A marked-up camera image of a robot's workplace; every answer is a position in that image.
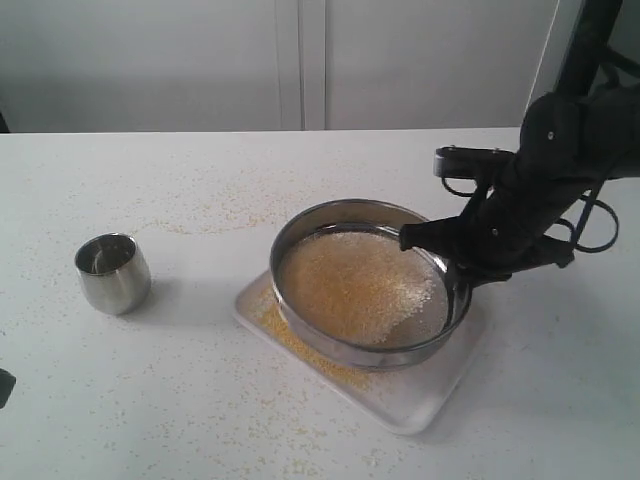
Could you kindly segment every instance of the cup rim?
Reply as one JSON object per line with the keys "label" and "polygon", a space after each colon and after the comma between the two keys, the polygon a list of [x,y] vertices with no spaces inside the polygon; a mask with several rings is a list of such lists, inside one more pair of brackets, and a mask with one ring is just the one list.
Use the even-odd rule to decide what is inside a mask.
{"label": "cup rim", "polygon": [[[131,255],[131,258],[129,258],[129,260],[124,262],[118,268],[114,268],[113,270],[109,270],[107,272],[93,273],[93,272],[86,271],[84,268],[81,268],[78,265],[78,259],[80,257],[80,254],[82,253],[82,251],[85,248],[87,248],[89,245],[94,243],[95,241],[100,240],[100,239],[105,238],[105,237],[123,237],[123,238],[126,238],[128,241],[130,241],[131,244],[133,245],[133,254]],[[136,240],[131,235],[127,235],[126,233],[120,233],[120,232],[109,232],[109,233],[103,233],[102,235],[98,235],[96,237],[93,237],[91,240],[87,240],[84,244],[82,244],[82,246],[76,251],[73,263],[74,263],[76,269],[82,275],[88,275],[88,276],[91,276],[91,277],[106,277],[108,275],[113,275],[115,272],[117,272],[118,270],[124,268],[129,263],[131,263],[131,261],[134,259],[134,257],[136,256],[137,253],[138,253],[138,242],[136,242]]]}

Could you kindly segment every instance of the stainless steel cup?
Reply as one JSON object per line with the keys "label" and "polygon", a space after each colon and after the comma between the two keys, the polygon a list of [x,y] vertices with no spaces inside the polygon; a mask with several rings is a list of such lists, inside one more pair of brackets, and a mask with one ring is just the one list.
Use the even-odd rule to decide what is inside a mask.
{"label": "stainless steel cup", "polygon": [[84,296],[96,310],[130,312],[149,293],[149,267],[128,235],[107,233],[89,240],[76,253],[75,263]]}

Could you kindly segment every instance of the robotic arm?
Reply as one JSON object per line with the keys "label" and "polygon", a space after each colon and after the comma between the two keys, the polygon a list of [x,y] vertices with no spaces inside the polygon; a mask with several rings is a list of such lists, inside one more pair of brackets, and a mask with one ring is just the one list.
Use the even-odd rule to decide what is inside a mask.
{"label": "robotic arm", "polygon": [[[448,191],[469,201],[457,217],[405,225],[401,248],[441,255],[450,261],[448,275],[476,287],[543,265],[563,268],[574,250],[595,253],[612,246],[618,218],[597,195],[606,180],[640,177],[640,85],[621,87],[615,75],[609,80],[587,98],[550,93],[534,102],[517,153],[438,149],[435,174]],[[474,179],[477,188],[460,194],[447,178]],[[585,209],[574,227],[561,216],[578,200]],[[583,247],[580,235],[595,206],[612,216],[615,235],[601,247]],[[545,235],[554,224],[569,228],[569,241]]]}

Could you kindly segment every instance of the table surface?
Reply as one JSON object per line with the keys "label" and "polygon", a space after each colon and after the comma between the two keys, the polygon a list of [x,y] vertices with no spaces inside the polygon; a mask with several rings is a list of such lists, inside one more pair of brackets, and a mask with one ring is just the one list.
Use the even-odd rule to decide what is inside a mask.
{"label": "table surface", "polygon": [[[640,188],[610,182],[621,238],[481,287],[487,343],[434,423],[390,434],[232,318],[301,209],[368,197],[429,218],[462,199],[435,148],[517,148],[516,129],[0,136],[0,477],[634,478],[640,469]],[[595,212],[587,241],[611,226]],[[154,278],[115,318],[76,249],[135,235]]]}

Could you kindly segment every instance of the plastic tray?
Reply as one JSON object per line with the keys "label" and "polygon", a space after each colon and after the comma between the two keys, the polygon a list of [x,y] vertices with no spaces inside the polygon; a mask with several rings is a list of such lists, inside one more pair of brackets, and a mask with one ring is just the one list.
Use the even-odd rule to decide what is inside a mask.
{"label": "plastic tray", "polygon": [[398,435],[424,430],[468,369],[488,331],[483,317],[466,318],[449,341],[424,363],[390,373],[368,373],[369,388],[338,383],[282,345],[259,322],[275,302],[264,292],[271,286],[269,272],[260,275],[238,295],[235,317],[242,325],[289,357],[313,370],[334,391]]}

